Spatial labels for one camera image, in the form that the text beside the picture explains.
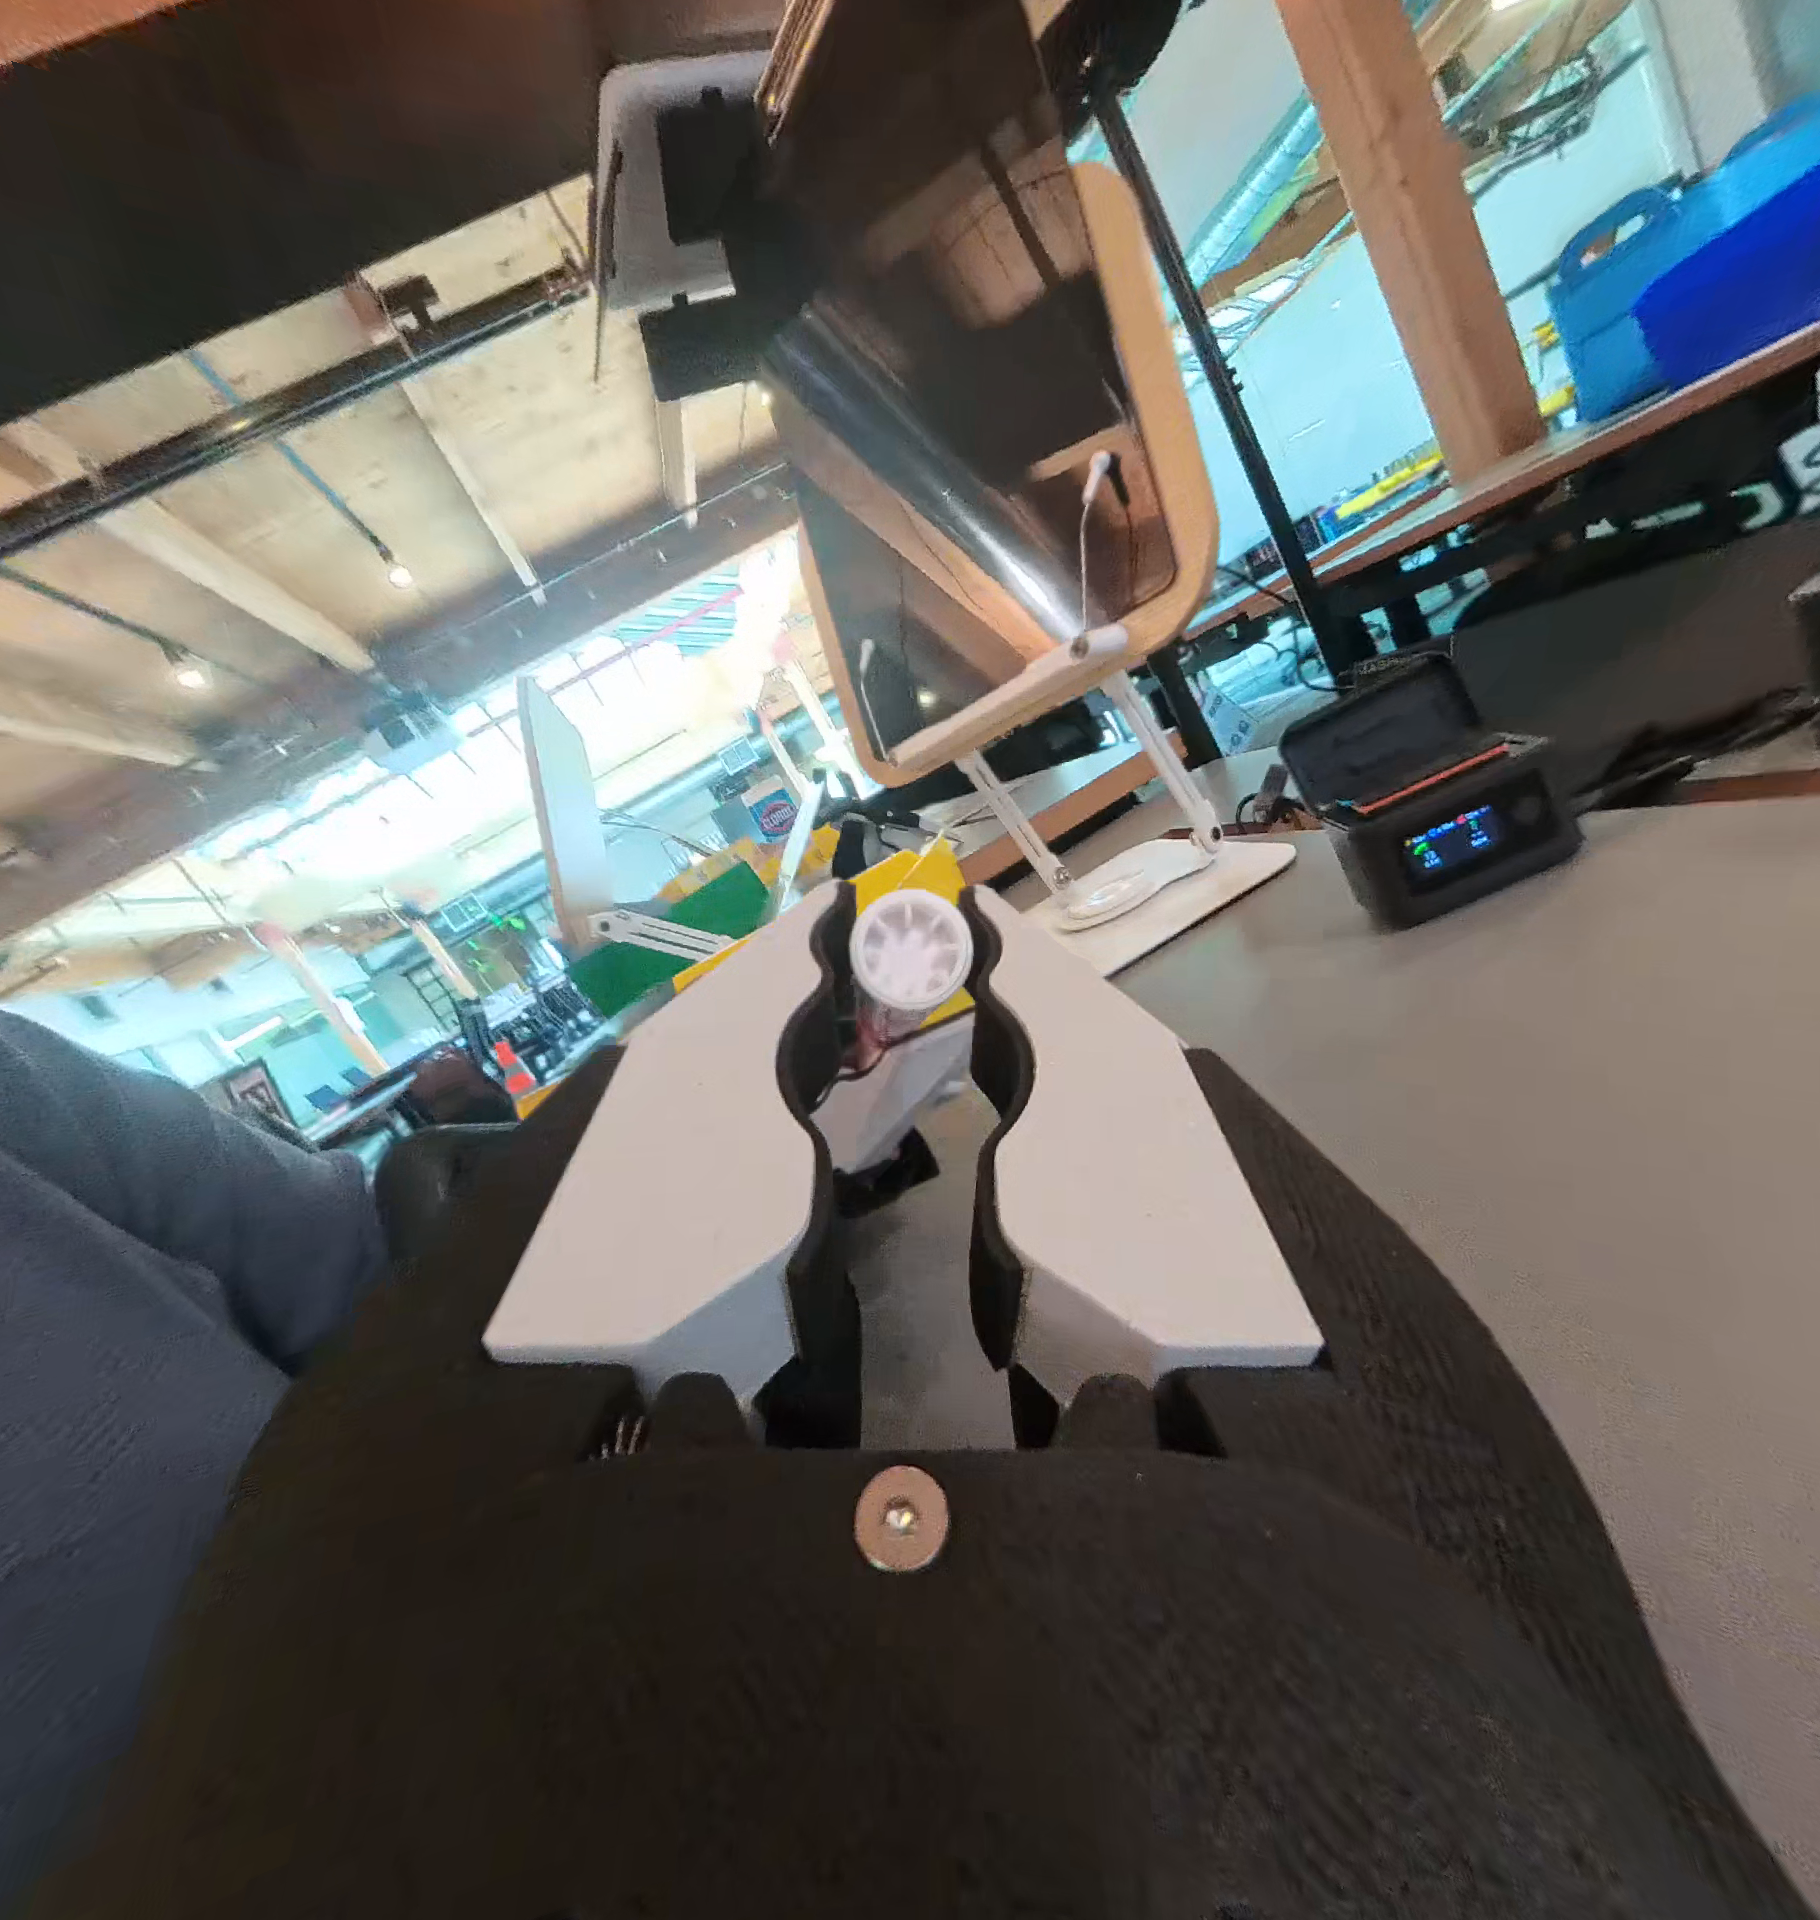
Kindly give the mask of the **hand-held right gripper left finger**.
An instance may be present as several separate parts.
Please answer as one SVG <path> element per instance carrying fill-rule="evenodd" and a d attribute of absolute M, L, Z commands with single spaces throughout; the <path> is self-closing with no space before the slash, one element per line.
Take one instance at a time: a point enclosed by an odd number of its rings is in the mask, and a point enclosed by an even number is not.
<path fill-rule="evenodd" d="M 853 894 L 831 883 L 619 1049 L 485 1347 L 710 1374 L 767 1439 L 853 1447 L 862 1328 L 815 1108 L 843 1068 Z"/>

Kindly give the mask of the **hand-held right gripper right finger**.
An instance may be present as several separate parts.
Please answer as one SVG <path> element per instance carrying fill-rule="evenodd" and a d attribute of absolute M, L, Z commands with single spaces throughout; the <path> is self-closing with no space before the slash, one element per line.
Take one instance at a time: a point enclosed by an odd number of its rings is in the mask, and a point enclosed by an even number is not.
<path fill-rule="evenodd" d="M 971 1081 L 995 1130 L 971 1202 L 971 1323 L 1019 1447 L 1122 1379 L 1157 1401 L 1211 1371 L 1327 1349 L 1197 1061 L 986 886 L 968 886 Z"/>

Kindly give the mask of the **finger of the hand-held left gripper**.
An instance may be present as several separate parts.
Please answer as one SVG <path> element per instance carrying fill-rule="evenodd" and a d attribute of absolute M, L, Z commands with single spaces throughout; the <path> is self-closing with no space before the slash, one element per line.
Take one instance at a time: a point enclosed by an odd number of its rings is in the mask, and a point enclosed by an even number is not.
<path fill-rule="evenodd" d="M 971 1080 L 973 1018 L 922 1027 L 891 1044 L 873 1066 L 827 1092 L 827 1149 L 837 1174 L 867 1174 L 891 1158 L 919 1115 Z"/>

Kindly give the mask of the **red dry erase marker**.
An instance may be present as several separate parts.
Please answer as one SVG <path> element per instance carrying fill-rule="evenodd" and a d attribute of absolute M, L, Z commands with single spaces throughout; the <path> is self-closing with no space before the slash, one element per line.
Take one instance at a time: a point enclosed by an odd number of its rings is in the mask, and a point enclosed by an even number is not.
<path fill-rule="evenodd" d="M 973 952 L 956 898 L 901 886 L 863 908 L 850 930 L 850 1075 L 878 1066 L 962 999 Z"/>

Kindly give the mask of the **yellow plastic bin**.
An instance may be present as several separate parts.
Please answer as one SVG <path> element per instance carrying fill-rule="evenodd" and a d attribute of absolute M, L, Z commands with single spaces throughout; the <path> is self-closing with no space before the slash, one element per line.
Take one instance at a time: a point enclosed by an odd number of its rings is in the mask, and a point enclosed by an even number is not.
<path fill-rule="evenodd" d="M 901 893 L 927 893 L 933 898 L 944 898 L 952 908 L 962 908 L 965 894 L 968 890 L 962 863 L 944 835 L 928 842 L 922 850 L 893 850 L 867 871 L 858 873 L 851 883 L 853 906 L 860 914 L 875 908 L 881 898 L 898 896 Z M 733 952 L 744 943 L 760 938 L 764 923 L 770 923 L 773 918 L 781 918 L 772 898 L 767 898 L 766 909 L 760 916 L 760 923 L 750 926 L 747 933 L 736 938 L 726 940 L 726 944 L 705 958 L 694 958 L 686 963 L 670 982 L 674 993 L 686 993 L 696 980 L 721 966 Z M 958 973 L 954 986 L 941 999 L 933 999 L 919 1022 L 910 1027 L 912 1033 L 935 1028 L 948 1020 L 965 1018 L 973 1011 L 973 999 L 967 986 L 971 970 L 971 936 L 965 936 L 965 958 L 958 962 Z"/>

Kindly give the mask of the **person's left forearm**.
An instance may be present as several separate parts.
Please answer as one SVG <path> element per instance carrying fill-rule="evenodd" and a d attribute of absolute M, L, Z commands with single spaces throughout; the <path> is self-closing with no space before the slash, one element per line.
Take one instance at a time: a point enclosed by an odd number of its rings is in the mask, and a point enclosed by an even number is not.
<path fill-rule="evenodd" d="M 288 1374 L 391 1270 L 355 1157 L 293 1146 L 2 1010 L 0 1154 L 148 1254 L 205 1271 L 248 1344 Z"/>

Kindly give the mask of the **green plastic bin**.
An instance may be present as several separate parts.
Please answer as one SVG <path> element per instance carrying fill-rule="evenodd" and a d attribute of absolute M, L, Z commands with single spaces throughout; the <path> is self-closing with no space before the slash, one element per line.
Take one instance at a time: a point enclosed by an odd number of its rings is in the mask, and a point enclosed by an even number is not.
<path fill-rule="evenodd" d="M 756 933 L 767 906 L 767 879 L 733 860 L 671 898 L 594 908 L 567 977 L 600 1018 L 614 1020 Z"/>

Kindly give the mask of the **white mirror stand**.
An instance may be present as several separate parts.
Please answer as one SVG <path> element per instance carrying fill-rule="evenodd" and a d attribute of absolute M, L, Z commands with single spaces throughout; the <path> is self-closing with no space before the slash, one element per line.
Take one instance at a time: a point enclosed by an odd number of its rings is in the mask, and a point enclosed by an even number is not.
<path fill-rule="evenodd" d="M 1045 885 L 1029 918 L 1045 933 L 1111 977 L 1163 947 L 1181 933 L 1279 877 L 1296 862 L 1287 834 L 1233 834 L 1218 819 L 1202 781 L 1157 725 L 1128 668 L 1136 662 L 1127 623 L 1088 626 L 1056 642 L 958 716 L 924 726 L 904 743 L 878 743 L 868 670 L 878 656 L 875 639 L 856 650 L 827 642 L 825 651 L 840 673 L 839 692 L 853 699 L 867 732 L 875 778 L 910 774 L 915 763 L 952 763 L 987 802 L 995 819 Z M 1073 876 L 1021 806 L 1014 790 L 987 763 L 987 743 L 1029 705 L 1052 708 L 1071 694 L 1098 688 L 1135 736 L 1138 753 L 1177 802 L 1185 830 L 1151 835 L 1085 876 Z"/>

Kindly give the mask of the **studio light on stand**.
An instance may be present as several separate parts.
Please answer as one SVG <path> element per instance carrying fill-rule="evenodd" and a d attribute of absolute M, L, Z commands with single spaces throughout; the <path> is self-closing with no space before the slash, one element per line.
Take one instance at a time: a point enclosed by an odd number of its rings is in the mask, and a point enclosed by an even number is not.
<path fill-rule="evenodd" d="M 1331 689 L 1347 689 L 1370 656 L 1370 635 L 1355 616 L 1333 611 L 1327 591 L 1312 572 L 1306 545 L 1286 508 L 1281 486 L 1261 447 L 1239 382 L 1217 341 L 1204 296 L 1191 276 L 1150 160 L 1128 124 L 1123 99 L 1161 53 L 1178 12 L 1178 4 L 1161 2 L 1058 4 L 1043 32 L 1048 45 L 1046 63 L 1068 127 L 1081 129 L 1095 124 L 1104 132 L 1111 160 L 1138 203 L 1151 254 L 1277 549 L 1293 608 L 1315 639 Z"/>

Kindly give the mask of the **long wooden-edged desk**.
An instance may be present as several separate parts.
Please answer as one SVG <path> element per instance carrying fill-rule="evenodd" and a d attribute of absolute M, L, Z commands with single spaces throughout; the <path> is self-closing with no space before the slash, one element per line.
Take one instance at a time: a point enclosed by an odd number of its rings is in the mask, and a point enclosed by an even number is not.
<path fill-rule="evenodd" d="M 1416 642 L 1426 592 L 1690 556 L 1820 516 L 1820 318 L 1668 396 L 1568 430 L 1488 475 L 1428 486 L 1309 567 L 1342 628 Z"/>

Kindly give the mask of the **white box with black parts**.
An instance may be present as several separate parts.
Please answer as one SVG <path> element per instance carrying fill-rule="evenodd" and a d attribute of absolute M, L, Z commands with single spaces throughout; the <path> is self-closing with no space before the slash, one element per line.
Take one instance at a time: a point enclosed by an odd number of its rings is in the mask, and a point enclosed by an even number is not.
<path fill-rule="evenodd" d="M 728 296 L 719 206 L 757 132 L 764 50 L 613 66 L 598 94 L 594 276 L 608 315 Z"/>

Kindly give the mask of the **light blue tote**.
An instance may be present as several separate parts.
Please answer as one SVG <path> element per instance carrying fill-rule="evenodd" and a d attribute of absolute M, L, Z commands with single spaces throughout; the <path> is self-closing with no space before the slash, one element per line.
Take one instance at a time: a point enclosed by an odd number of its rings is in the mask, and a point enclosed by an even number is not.
<path fill-rule="evenodd" d="M 1576 229 L 1562 247 L 1548 280 L 1548 307 L 1583 422 L 1612 418 L 1664 391 L 1636 303 L 1699 247 L 1702 231 L 1693 193 L 1641 187 Z"/>

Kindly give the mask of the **dark blue storage bin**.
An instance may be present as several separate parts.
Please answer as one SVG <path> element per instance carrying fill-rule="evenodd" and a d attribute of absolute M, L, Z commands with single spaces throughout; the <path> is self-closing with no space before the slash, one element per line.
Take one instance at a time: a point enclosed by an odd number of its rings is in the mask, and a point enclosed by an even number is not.
<path fill-rule="evenodd" d="M 1689 251 L 1634 303 L 1669 389 L 1820 321 L 1820 94 L 1738 140 L 1684 212 Z"/>

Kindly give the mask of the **plain wooden post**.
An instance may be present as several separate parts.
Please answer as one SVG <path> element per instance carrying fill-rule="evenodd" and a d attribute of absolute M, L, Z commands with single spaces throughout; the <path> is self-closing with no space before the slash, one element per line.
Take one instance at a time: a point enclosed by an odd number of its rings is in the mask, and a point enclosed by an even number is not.
<path fill-rule="evenodd" d="M 1457 144 L 1399 2 L 1279 2 L 1452 481 L 1465 490 L 1546 435 Z"/>

